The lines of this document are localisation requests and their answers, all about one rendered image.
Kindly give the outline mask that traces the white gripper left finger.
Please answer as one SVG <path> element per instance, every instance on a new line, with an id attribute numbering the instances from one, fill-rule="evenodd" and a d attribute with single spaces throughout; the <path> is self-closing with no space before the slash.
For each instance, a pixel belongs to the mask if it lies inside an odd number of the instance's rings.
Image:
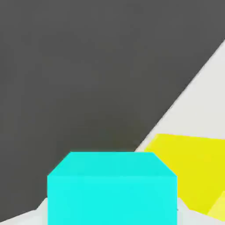
<path id="1" fill-rule="evenodd" d="M 47 198 L 35 210 L 7 219 L 0 225 L 47 225 Z"/>

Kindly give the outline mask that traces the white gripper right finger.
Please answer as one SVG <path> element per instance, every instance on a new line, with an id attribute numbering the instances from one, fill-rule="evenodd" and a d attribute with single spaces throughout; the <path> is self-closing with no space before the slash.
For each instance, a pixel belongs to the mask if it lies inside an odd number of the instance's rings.
<path id="1" fill-rule="evenodd" d="M 224 221 L 190 210 L 182 199 L 177 199 L 177 225 L 225 225 Z"/>

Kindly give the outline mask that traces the small cyan cube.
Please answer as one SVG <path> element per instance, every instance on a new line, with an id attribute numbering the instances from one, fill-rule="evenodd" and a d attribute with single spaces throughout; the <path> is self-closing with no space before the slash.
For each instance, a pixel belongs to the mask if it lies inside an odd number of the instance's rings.
<path id="1" fill-rule="evenodd" d="M 177 225 L 177 189 L 152 152 L 71 152 L 47 176 L 47 225 Z"/>

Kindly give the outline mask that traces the large yellow box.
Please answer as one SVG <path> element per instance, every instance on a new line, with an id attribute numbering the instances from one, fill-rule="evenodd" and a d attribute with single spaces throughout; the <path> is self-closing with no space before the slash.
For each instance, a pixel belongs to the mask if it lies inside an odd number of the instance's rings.
<path id="1" fill-rule="evenodd" d="M 225 139 L 157 134 L 155 153 L 178 178 L 178 197 L 193 211 L 225 222 Z"/>

